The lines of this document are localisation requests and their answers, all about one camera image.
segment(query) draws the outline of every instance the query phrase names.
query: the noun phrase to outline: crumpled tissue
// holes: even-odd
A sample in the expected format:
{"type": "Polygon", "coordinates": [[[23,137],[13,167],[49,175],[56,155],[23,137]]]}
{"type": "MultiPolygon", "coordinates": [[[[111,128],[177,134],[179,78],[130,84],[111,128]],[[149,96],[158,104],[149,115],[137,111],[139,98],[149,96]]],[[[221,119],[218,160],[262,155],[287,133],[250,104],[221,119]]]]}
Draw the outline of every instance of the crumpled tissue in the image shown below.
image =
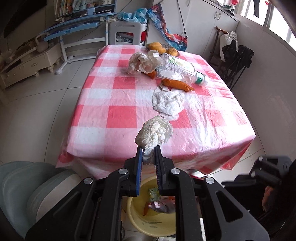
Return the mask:
{"type": "Polygon", "coordinates": [[[135,138],[135,143],[144,150],[143,163],[154,164],[154,148],[167,143],[172,136],[173,126],[160,115],[146,121],[135,138]]]}
{"type": "Polygon", "coordinates": [[[178,89],[169,90],[162,83],[156,87],[152,96],[153,109],[169,121],[176,121],[179,113],[184,110],[185,91],[178,89]]]}
{"type": "Polygon", "coordinates": [[[147,23],[147,13],[146,8],[139,8],[137,9],[134,13],[126,13],[126,12],[120,12],[117,15],[117,18],[121,21],[126,21],[126,22],[140,22],[142,24],[147,23]]]}
{"type": "Polygon", "coordinates": [[[162,64],[162,59],[157,50],[149,50],[147,54],[134,53],[128,61],[128,74],[135,74],[141,71],[149,74],[162,64]]]}

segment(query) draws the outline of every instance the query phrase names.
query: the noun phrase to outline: blue plastic bag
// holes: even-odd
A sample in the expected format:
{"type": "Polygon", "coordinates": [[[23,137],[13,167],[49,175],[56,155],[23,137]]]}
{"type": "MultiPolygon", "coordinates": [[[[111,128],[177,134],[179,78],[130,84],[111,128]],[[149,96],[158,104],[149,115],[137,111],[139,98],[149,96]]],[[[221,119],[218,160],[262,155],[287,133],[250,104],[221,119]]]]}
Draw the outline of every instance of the blue plastic bag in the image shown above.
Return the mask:
{"type": "Polygon", "coordinates": [[[120,12],[118,14],[117,18],[121,21],[140,22],[142,24],[146,24],[147,23],[147,18],[146,18],[147,11],[148,10],[146,8],[139,8],[134,13],[120,12]]]}

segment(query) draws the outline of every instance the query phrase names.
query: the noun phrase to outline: cabinet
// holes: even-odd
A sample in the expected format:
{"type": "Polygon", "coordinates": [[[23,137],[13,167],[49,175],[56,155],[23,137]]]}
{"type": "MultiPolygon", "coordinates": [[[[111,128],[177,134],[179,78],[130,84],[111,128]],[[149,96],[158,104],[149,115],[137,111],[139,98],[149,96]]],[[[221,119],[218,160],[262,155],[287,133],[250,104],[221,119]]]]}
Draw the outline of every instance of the cabinet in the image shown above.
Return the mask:
{"type": "MultiPolygon", "coordinates": [[[[231,32],[231,31],[236,30],[237,25],[238,25],[238,22],[236,20],[229,17],[224,11],[218,10],[218,16],[216,18],[214,27],[213,27],[212,32],[210,34],[207,46],[205,47],[204,52],[200,55],[205,60],[208,60],[208,58],[210,57],[210,51],[212,51],[212,49],[214,47],[214,42],[215,42],[215,38],[216,38],[216,34],[217,34],[217,30],[215,29],[216,26],[220,29],[227,31],[227,32],[231,32]]],[[[215,53],[219,53],[220,52],[219,49],[220,49],[220,41],[218,40],[217,45],[216,45],[216,49],[215,49],[215,53]]]]}
{"type": "Polygon", "coordinates": [[[214,28],[218,9],[202,0],[191,0],[186,20],[186,52],[202,55],[214,28]]]}
{"type": "MultiPolygon", "coordinates": [[[[171,33],[182,34],[183,25],[178,6],[175,1],[162,2],[162,8],[165,15],[167,27],[171,33]]],[[[213,48],[216,30],[219,27],[226,31],[235,31],[238,20],[228,15],[219,6],[209,0],[179,0],[186,33],[188,36],[188,45],[186,52],[202,55],[205,59],[210,55],[213,48]]],[[[147,43],[160,42],[167,44],[153,23],[149,23],[147,43]]]]}

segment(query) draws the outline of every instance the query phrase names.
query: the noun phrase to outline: white bag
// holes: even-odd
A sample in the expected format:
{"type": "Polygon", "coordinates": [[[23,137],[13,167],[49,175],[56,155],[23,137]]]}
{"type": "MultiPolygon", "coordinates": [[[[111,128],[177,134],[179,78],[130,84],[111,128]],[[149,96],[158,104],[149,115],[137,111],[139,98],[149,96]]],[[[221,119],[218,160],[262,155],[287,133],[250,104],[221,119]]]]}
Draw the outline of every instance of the white bag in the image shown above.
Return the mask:
{"type": "Polygon", "coordinates": [[[239,43],[237,41],[237,33],[236,32],[230,32],[229,34],[223,34],[221,37],[220,37],[220,57],[221,57],[221,60],[223,62],[225,62],[225,59],[224,59],[224,53],[222,51],[222,48],[226,45],[230,45],[232,40],[235,40],[236,43],[237,43],[237,52],[239,51],[239,43]]]}
{"type": "Polygon", "coordinates": [[[166,143],[173,136],[173,126],[168,120],[157,115],[147,120],[135,138],[135,143],[141,146],[143,163],[154,164],[154,148],[166,143]]]}

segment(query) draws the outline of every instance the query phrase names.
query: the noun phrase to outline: cable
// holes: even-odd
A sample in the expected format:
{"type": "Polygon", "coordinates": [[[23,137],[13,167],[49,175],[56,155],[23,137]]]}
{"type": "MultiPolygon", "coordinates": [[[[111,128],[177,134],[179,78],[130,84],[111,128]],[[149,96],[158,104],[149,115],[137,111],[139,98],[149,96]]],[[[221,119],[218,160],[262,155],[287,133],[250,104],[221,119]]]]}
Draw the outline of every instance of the cable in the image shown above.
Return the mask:
{"type": "Polygon", "coordinates": [[[84,35],[82,38],[78,39],[78,41],[80,41],[81,39],[83,39],[83,38],[86,37],[87,35],[91,34],[93,31],[91,31],[90,33],[84,35]]]}
{"type": "Polygon", "coordinates": [[[132,1],[133,1],[133,0],[130,0],[129,3],[126,4],[125,7],[124,7],[122,10],[124,10],[124,9],[125,9],[125,8],[126,8],[131,2],[132,2],[132,1]]]}
{"type": "Polygon", "coordinates": [[[182,19],[182,24],[183,24],[183,28],[184,28],[184,34],[185,37],[188,38],[188,36],[186,35],[186,30],[185,30],[185,26],[184,26],[184,21],[183,21],[183,17],[182,17],[182,13],[181,13],[181,9],[180,9],[180,5],[179,5],[179,1],[177,0],[178,3],[178,7],[179,7],[179,11],[180,11],[180,15],[181,15],[181,19],[182,19]]]}

